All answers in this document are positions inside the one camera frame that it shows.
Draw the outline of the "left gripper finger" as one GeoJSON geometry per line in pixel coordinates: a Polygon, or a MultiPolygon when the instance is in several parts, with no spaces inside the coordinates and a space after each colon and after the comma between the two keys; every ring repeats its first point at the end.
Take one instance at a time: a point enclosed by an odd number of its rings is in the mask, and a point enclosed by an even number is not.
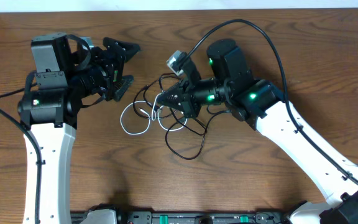
{"type": "Polygon", "coordinates": [[[140,51],[140,45],[130,42],[105,37],[103,45],[111,52],[121,56],[125,62],[128,62],[135,54],[140,51]]]}
{"type": "Polygon", "coordinates": [[[116,81],[113,83],[113,100],[120,101],[124,96],[125,92],[128,88],[133,84],[134,77],[132,75],[124,75],[122,76],[120,81],[116,81]]]}

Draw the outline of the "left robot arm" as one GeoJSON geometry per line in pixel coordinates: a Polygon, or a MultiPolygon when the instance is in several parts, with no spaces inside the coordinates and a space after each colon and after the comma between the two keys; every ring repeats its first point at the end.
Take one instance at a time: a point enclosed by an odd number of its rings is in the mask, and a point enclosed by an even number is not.
{"type": "Polygon", "coordinates": [[[34,37],[36,69],[17,105],[24,128],[27,181],[24,223],[70,223],[70,161],[83,99],[120,101],[133,83],[124,64],[140,51],[135,43],[64,32],[34,37]]]}

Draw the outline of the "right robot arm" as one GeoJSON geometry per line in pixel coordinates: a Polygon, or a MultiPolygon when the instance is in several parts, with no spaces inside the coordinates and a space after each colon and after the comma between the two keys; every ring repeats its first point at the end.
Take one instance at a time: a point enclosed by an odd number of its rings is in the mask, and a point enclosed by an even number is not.
{"type": "Polygon", "coordinates": [[[187,54],[176,51],[167,66],[180,81],[158,102],[187,118],[196,118],[204,105],[224,103],[233,117],[286,152],[314,182],[324,202],[303,202],[282,222],[358,223],[358,165],[320,136],[272,82],[252,76],[234,40],[216,41],[207,54],[214,76],[202,79],[187,54]]]}

